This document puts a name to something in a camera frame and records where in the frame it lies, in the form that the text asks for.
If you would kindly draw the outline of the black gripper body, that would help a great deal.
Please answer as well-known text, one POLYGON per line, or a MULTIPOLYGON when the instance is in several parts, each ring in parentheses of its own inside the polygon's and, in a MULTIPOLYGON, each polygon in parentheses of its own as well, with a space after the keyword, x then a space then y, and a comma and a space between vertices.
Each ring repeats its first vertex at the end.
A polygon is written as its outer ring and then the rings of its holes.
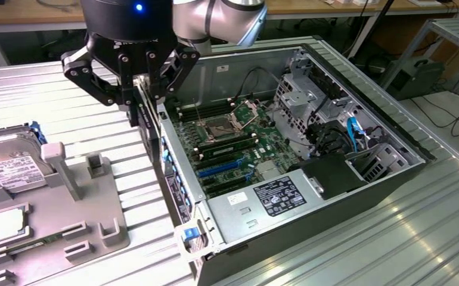
POLYGON ((176 48, 172 1, 82 1, 91 57, 116 75, 128 58, 131 74, 158 71, 176 48))

